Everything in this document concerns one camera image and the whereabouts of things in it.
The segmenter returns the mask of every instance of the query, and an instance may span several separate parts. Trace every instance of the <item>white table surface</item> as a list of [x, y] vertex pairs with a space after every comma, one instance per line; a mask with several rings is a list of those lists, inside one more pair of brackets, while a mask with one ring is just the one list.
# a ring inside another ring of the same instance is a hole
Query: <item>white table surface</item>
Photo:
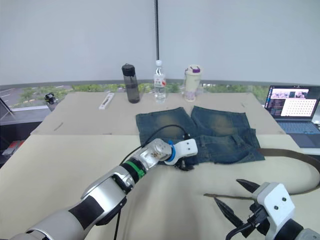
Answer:
[[[258, 135], [264, 148], [299, 151], [288, 135]], [[84, 189], [139, 145], [136, 135], [32, 135], [0, 169], [0, 238], [24, 232], [48, 214], [75, 204]], [[301, 191], [319, 181], [310, 165], [287, 157], [221, 165], [202, 163], [189, 172], [157, 166], [128, 195], [118, 239], [222, 240], [234, 227], [204, 193], [249, 196], [235, 180], [282, 182]], [[320, 190], [294, 196], [295, 220], [320, 232]], [[222, 199], [246, 220], [248, 200]], [[88, 240], [113, 239], [116, 219], [95, 226]], [[237, 235], [234, 239], [243, 239]], [[249, 238], [264, 239], [255, 231]]]
[[127, 94], [116, 93], [105, 110], [98, 107], [104, 92], [72, 92], [32, 132], [33, 135], [138, 135], [136, 115], [183, 107], [190, 115], [194, 106], [246, 113], [257, 134], [285, 134], [252, 93], [203, 93], [195, 102], [186, 102], [180, 93], [170, 93], [163, 104], [153, 94], [144, 94], [139, 103]]

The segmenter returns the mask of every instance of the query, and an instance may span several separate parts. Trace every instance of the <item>black pole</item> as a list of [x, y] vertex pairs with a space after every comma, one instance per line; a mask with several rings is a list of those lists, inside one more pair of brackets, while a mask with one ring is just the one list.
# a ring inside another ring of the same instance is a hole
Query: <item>black pole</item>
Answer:
[[155, 23], [155, 49], [156, 60], [159, 60], [159, 22], [158, 22], [158, 0], [154, 0], [154, 23]]

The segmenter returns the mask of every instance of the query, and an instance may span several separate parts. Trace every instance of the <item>blue ring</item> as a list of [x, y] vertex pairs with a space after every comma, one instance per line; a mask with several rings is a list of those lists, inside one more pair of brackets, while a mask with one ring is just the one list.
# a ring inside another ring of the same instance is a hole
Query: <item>blue ring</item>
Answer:
[[168, 141], [168, 144], [171, 145], [172, 154], [171, 154], [171, 157], [168, 160], [166, 160], [166, 162], [171, 162], [176, 156], [176, 149], [175, 149], [174, 143], [171, 140]]

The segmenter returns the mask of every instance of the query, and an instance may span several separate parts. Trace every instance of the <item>laptop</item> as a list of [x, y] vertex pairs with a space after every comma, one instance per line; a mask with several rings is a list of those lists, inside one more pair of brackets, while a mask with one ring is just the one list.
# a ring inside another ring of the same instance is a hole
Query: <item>laptop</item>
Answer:
[[313, 124], [320, 86], [270, 86], [264, 108], [301, 148], [320, 148], [320, 130]]

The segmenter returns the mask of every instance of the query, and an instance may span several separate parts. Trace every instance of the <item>purple lid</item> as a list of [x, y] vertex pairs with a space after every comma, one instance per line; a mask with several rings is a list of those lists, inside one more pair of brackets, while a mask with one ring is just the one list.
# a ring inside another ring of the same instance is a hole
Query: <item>purple lid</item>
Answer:
[[190, 68], [194, 74], [200, 73], [200, 68], [198, 66], [196, 66], [196, 69], [193, 69], [192, 66]]

